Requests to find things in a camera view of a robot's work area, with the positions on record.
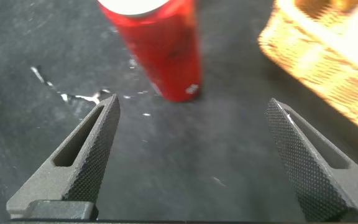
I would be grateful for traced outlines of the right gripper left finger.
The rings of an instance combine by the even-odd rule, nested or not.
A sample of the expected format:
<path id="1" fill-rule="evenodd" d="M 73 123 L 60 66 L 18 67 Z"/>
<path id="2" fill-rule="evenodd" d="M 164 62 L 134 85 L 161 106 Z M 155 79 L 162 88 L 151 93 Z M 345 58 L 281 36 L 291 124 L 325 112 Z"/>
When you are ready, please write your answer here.
<path id="1" fill-rule="evenodd" d="M 117 95 L 97 104 L 50 157 L 8 200 L 11 218 L 24 218 L 36 200 L 95 203 L 121 108 Z"/>

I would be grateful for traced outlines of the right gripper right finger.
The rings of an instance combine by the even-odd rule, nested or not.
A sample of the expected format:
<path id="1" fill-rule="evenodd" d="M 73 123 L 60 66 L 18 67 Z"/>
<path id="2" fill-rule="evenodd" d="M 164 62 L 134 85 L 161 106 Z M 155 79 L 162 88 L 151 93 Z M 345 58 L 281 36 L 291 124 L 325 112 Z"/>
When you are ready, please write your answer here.
<path id="1" fill-rule="evenodd" d="M 275 98 L 265 114 L 306 221 L 358 222 L 358 164 Z"/>

